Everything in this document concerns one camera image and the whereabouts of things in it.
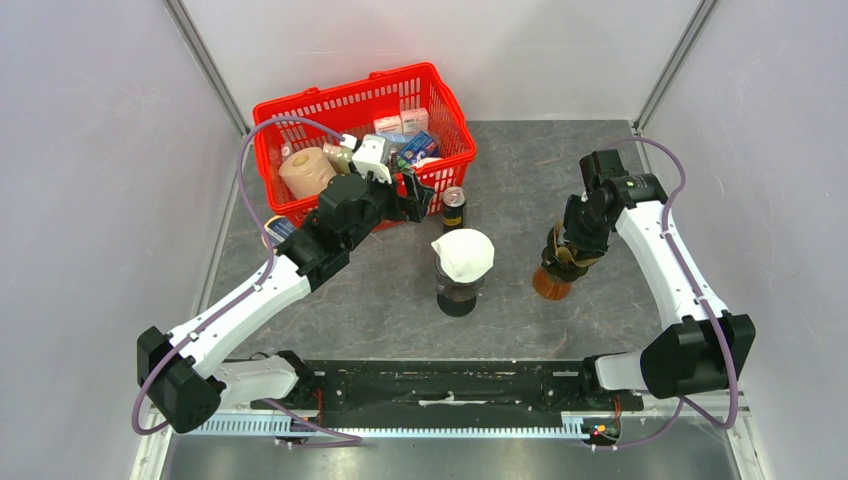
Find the white paper coffee filter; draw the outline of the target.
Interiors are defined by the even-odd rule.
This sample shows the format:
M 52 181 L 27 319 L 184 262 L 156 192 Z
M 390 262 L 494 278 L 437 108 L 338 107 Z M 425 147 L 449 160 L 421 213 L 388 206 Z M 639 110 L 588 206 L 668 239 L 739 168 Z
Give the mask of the white paper coffee filter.
M 440 270 L 456 283 L 481 279 L 494 264 L 495 247 L 482 232 L 461 228 L 443 234 L 431 243 Z

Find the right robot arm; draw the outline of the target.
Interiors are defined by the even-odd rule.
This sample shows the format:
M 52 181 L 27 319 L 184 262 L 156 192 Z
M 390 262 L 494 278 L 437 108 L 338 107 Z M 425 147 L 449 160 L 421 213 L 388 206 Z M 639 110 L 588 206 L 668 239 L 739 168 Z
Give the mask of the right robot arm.
M 672 223 L 671 201 L 656 176 L 631 174 L 615 150 L 594 151 L 579 167 L 584 195 L 569 197 L 555 257 L 573 281 L 597 263 L 617 233 L 630 248 L 658 307 L 662 332 L 644 349 L 594 359 L 577 382 L 579 400 L 601 409 L 618 390 L 659 399 L 728 389 L 756 330 L 710 289 Z

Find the dark green dripper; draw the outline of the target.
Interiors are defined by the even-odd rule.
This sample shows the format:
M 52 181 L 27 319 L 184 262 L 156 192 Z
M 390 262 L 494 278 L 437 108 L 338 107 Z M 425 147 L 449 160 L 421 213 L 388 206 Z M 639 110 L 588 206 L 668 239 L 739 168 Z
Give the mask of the dark green dripper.
M 563 281 L 574 282 L 585 275 L 591 266 L 584 268 L 574 267 L 564 264 L 555 257 L 553 242 L 554 226 L 550 229 L 546 237 L 546 246 L 541 254 L 541 267 L 545 268 L 549 273 Z

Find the clear grey glass dripper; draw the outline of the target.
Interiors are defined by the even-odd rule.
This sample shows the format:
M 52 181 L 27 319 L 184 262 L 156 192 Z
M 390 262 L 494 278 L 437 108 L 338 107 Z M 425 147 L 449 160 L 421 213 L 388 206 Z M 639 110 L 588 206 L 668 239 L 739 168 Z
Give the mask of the clear grey glass dripper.
M 440 266 L 438 259 L 434 262 L 436 276 L 436 293 L 455 302 L 463 302 L 475 298 L 484 284 L 484 277 L 463 283 L 453 280 Z

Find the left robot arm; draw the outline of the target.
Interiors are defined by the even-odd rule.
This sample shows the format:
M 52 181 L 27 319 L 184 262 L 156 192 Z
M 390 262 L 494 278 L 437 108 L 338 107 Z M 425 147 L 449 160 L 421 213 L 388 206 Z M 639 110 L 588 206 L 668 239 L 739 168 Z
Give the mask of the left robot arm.
M 266 265 L 211 309 L 168 333 L 150 327 L 136 343 L 141 399 L 164 416 L 143 427 L 139 403 L 133 428 L 151 435 L 166 427 L 191 432 L 224 405 L 280 399 L 290 408 L 307 405 L 314 383 L 295 355 L 225 364 L 229 354 L 274 315 L 305 298 L 346 267 L 351 252 L 382 222 L 421 222 L 435 195 L 413 173 L 394 181 L 372 174 L 338 175 L 320 193 L 302 225 L 269 245 Z

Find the brown paper coffee filter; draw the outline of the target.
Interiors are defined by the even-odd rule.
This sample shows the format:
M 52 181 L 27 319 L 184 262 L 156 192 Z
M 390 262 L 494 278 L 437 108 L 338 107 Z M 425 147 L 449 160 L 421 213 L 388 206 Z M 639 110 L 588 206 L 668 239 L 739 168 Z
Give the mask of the brown paper coffee filter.
M 566 265 L 584 268 L 596 264 L 600 258 L 577 258 L 577 249 L 561 238 L 564 233 L 563 222 L 558 221 L 554 226 L 553 242 L 555 257 Z

